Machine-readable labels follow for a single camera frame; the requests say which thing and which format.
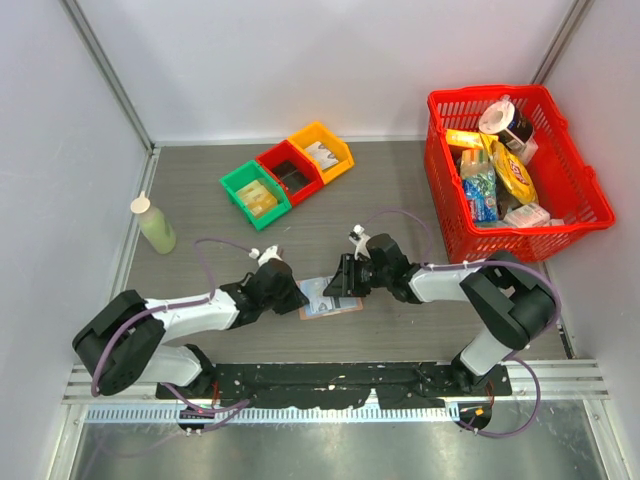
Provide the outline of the tan leather card holder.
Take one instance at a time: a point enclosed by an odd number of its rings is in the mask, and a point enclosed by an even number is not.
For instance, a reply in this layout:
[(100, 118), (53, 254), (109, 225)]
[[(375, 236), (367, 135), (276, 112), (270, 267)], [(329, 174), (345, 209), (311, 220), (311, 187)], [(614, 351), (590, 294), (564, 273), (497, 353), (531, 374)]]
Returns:
[(308, 304), (298, 310), (301, 320), (316, 320), (363, 309), (360, 298), (324, 296), (323, 291), (330, 280), (330, 277), (316, 277), (298, 283), (299, 289), (309, 300)]

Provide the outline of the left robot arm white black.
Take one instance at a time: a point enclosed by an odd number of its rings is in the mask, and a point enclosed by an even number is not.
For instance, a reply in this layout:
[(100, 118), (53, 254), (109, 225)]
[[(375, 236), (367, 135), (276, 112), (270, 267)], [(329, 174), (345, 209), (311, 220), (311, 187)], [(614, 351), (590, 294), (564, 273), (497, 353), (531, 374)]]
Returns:
[(290, 266), (271, 258), (241, 281), (201, 296), (157, 300), (123, 291), (75, 336), (72, 348), (91, 375), (95, 397), (149, 382), (163, 395), (202, 398), (216, 380), (211, 360), (193, 344), (174, 347), (171, 341), (237, 329), (266, 311), (284, 315), (308, 303)]

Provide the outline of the grey patterned card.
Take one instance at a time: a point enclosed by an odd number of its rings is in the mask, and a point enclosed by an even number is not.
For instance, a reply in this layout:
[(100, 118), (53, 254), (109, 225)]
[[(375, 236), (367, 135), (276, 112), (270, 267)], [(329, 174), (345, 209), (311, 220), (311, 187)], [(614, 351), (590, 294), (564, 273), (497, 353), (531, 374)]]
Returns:
[(327, 158), (316, 157), (315, 160), (323, 171), (328, 170), (339, 163), (339, 159), (336, 157), (336, 155), (333, 152), (330, 157), (327, 157)]
[(331, 297), (323, 295), (323, 290), (329, 281), (329, 277), (316, 277), (299, 282), (300, 290), (309, 299), (309, 304), (299, 310), (302, 319), (329, 315), (333, 311)]

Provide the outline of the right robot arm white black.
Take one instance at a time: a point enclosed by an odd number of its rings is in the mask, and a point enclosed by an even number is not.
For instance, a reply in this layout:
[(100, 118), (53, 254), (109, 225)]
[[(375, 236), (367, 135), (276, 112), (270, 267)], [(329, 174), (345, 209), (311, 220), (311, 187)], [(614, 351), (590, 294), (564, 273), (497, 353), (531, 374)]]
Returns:
[(523, 350), (560, 312), (548, 281), (507, 251), (471, 263), (434, 265), (410, 261), (386, 233), (370, 237), (353, 231), (350, 241), (355, 252), (341, 256), (325, 297), (364, 298), (384, 288), (408, 304), (472, 305), (483, 329), (451, 362), (453, 386), (462, 394), (483, 388), (496, 365)]

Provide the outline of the white card with black stripe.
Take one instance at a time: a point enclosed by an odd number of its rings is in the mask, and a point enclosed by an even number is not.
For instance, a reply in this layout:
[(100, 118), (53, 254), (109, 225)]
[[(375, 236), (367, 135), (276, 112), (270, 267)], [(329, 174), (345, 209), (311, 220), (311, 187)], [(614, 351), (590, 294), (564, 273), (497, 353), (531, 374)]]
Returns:
[(360, 298), (332, 297), (331, 301), (336, 312), (358, 311), (363, 308)]

